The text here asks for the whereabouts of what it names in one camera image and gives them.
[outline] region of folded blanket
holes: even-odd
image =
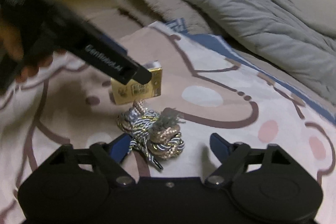
[[[185,0],[253,53],[336,104],[336,30],[306,18],[289,0]]]
[[[121,14],[118,9],[106,9],[86,15],[85,18],[115,40],[141,29],[140,24],[127,15]]]
[[[183,17],[189,33],[213,33],[202,15],[183,0],[113,1],[143,26],[147,26],[157,20],[169,22],[176,18]],[[216,24],[213,22],[212,27],[213,29],[216,29]]]

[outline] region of rope tassel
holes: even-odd
[[[129,152],[141,151],[159,170],[163,167],[157,158],[168,160],[184,149],[178,115],[166,116],[149,110],[144,101],[134,101],[133,107],[117,118],[118,127],[132,136]]]

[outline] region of bed sheet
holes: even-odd
[[[322,185],[324,201],[317,221],[334,223],[333,123],[268,75],[162,23],[125,36],[120,43],[140,63],[160,61],[162,95],[148,102],[157,111],[179,112],[186,122],[181,124],[183,153],[163,161],[160,173],[134,151],[122,164],[132,177],[204,179],[220,165],[209,150],[214,132],[253,148],[278,143]],[[24,219],[17,189],[61,144],[86,148],[122,134],[116,116],[130,105],[114,105],[111,94],[108,76],[66,54],[55,55],[48,69],[24,85],[13,85],[0,99],[0,223]]]

